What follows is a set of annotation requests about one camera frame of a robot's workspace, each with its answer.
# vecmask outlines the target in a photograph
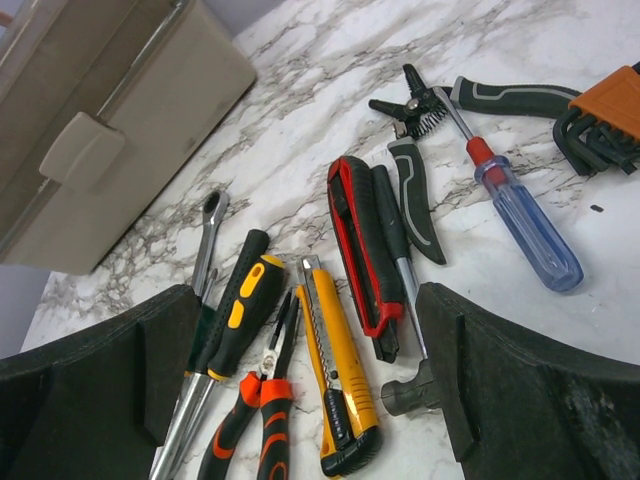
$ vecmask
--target pliers handle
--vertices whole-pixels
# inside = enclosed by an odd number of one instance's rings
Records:
[[[222,480],[240,437],[256,410],[262,412],[262,452],[258,480],[285,480],[289,474],[289,410],[291,384],[283,378],[262,380],[249,372],[240,382],[238,398],[205,451],[198,480]]]

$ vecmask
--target pliers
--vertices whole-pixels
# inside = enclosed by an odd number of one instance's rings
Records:
[[[291,384],[285,378],[298,326],[299,299],[285,296],[264,349],[262,361],[240,382],[235,406],[224,418],[207,448],[198,480],[222,480],[227,474],[238,440],[253,414],[263,419],[259,480],[286,480],[289,475],[289,410]]]

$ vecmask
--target storage box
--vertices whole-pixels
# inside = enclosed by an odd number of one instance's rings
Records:
[[[27,0],[0,39],[0,262],[91,271],[254,79],[201,0]]]

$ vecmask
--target red and black utility knife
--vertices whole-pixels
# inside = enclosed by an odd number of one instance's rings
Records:
[[[397,320],[404,293],[378,220],[369,166],[340,157],[329,167],[329,210],[364,334],[376,357],[388,363],[398,353]]]

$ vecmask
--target marble countertop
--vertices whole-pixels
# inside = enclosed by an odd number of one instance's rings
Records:
[[[328,165],[345,153],[370,165],[387,165],[397,182],[386,150],[393,139],[390,119],[371,111],[367,100],[406,101],[404,63],[414,64],[431,85],[451,85],[465,75],[485,83],[555,83],[584,90],[639,60],[639,21],[635,0],[608,2],[606,8],[597,0],[286,0],[236,39],[258,70],[253,89],[93,274],[51,275],[23,349],[188,282],[201,235],[201,202],[213,188],[223,188],[231,205],[215,253],[221,285],[250,228],[266,230],[270,251],[291,268],[297,255],[318,254],[337,280],[378,398],[386,381],[413,377],[417,344],[406,321],[397,363],[375,360],[346,287],[325,196]],[[444,283],[557,340],[640,364],[640,224],[630,217],[640,201],[640,173],[627,177],[612,168],[580,178],[553,143],[551,121],[463,116],[495,150],[511,157],[517,174],[578,255],[585,280],[568,295],[542,286],[488,195],[472,180],[473,166],[450,120],[419,143],[448,259],[439,267],[413,251],[419,279]],[[320,479],[322,414],[303,330],[290,369],[296,396],[291,477]],[[180,478],[195,478],[206,443],[261,348],[255,342],[238,375],[217,388]],[[384,447],[351,478],[463,478],[440,412],[393,418],[379,401],[377,407]],[[229,478],[255,475],[259,424],[254,419],[244,435]]]

